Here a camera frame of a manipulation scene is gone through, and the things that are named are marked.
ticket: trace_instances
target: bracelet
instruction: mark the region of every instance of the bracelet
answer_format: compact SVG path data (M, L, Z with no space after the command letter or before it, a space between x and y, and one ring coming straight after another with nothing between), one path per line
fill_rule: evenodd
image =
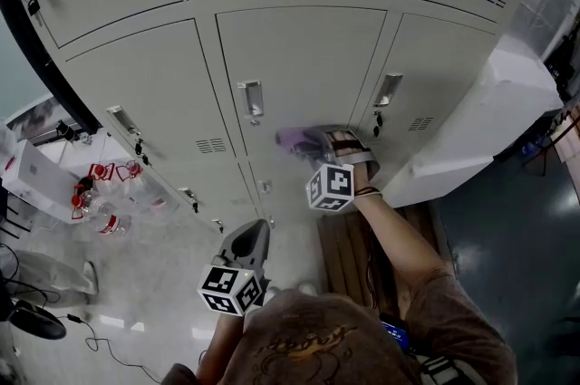
M368 192L368 193L362 193L360 195L355 195L354 198L362 198L362 197L369 197L370 195L379 195L380 197L382 197L382 193L377 190L376 192Z
M379 192L379 189L375 187L363 187L359 190L356 190L354 195L357 197L359 195L365 195L368 192Z

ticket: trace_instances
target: white floor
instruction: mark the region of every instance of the white floor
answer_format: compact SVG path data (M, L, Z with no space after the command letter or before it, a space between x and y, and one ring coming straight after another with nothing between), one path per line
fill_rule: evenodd
M164 228L135 226L123 239L101 236L83 226L57 225L36 214L34 231L21 239L1 236L14 248L50 255L79 270L86 259L97 269L100 294L83 308L52 310L89 319L97 336L112 340L115 355L143 364L158 380L174 362L197 368L209 344L217 315L201 302L196 287L203 265L219 249L223 236L194 221L189 212L179 225ZM324 289L324 262L315 220L278 225L272 230L266 277L280 288L313 281ZM10 328L26 383L110 385L153 383L135 368L122 367L106 344L92 352L84 339L89 328L63 319L67 336L47 341Z

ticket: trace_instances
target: hand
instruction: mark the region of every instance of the hand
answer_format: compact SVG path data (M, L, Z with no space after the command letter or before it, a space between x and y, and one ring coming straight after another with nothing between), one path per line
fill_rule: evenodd
M335 130L329 134L332 138L331 140L356 140L356 138L348 132L343 130ZM336 151L336 156L341 157L345 155L351 155L353 153L358 153L362 151L361 149L339 149ZM360 190L365 187L369 187L369 171L366 163L357 163L354 165L354 191Z

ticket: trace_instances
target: wall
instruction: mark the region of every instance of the wall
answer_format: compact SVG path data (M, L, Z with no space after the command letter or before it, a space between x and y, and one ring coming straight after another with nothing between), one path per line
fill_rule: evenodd
M49 95L0 14L0 120Z

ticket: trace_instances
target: printed graphic on shirt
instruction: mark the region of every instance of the printed graphic on shirt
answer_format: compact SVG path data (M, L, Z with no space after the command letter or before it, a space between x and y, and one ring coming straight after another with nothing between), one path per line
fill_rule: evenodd
M258 356L270 351L254 366L254 383L270 383L284 376L288 383L333 384L341 364L353 356L350 348L340 352L337 349L344 338L355 330L356 327L341 325L323 334L309 332L300 340L276 338L255 354Z

